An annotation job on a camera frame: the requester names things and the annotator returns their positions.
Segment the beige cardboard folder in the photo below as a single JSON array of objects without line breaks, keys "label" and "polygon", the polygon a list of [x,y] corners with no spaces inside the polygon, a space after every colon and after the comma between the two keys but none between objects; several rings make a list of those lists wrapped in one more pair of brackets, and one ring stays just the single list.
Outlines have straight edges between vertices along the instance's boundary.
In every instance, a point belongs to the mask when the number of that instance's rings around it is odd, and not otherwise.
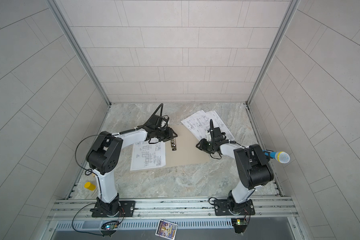
[{"label": "beige cardboard folder", "polygon": [[178,135],[178,137],[175,138],[177,150],[172,151],[171,142],[165,142],[166,166],[163,168],[203,164],[210,160],[209,154],[196,148],[196,144],[199,141],[184,125],[174,125],[171,126],[171,128]]}]

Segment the printed drawing sheet top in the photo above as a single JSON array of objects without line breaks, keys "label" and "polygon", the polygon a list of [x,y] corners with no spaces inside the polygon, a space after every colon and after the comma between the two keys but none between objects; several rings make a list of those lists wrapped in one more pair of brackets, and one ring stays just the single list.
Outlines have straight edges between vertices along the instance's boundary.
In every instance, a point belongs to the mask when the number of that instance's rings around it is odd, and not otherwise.
[{"label": "printed drawing sheet top", "polygon": [[166,166],[165,143],[139,142],[133,145],[130,171],[144,171]]}]

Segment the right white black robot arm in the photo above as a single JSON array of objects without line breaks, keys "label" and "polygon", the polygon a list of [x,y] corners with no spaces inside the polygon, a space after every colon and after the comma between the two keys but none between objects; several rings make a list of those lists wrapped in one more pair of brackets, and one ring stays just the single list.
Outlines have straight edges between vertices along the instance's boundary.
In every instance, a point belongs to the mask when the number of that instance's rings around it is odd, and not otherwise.
[{"label": "right white black robot arm", "polygon": [[258,144],[244,147],[236,141],[227,139],[226,134],[210,120],[210,129],[206,138],[201,139],[196,147],[209,154],[228,156],[236,161],[239,182],[228,193],[225,200],[215,199],[213,205],[217,216],[252,216],[255,214],[250,197],[257,188],[267,185],[274,179],[269,160]]}]

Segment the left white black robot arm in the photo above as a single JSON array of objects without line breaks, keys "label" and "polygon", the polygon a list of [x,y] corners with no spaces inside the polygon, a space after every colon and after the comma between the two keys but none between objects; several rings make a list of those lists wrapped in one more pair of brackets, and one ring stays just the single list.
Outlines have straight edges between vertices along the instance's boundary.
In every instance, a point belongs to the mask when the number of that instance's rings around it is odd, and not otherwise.
[{"label": "left white black robot arm", "polygon": [[116,134],[103,131],[95,135],[96,140],[85,157],[89,168],[77,163],[85,173],[94,174],[97,178],[98,197],[94,208],[90,209],[93,218],[125,216],[114,181],[114,169],[123,148],[139,142],[156,144],[178,137],[169,127],[170,118],[163,115],[163,107],[164,104],[161,103],[149,119],[136,128]]}]

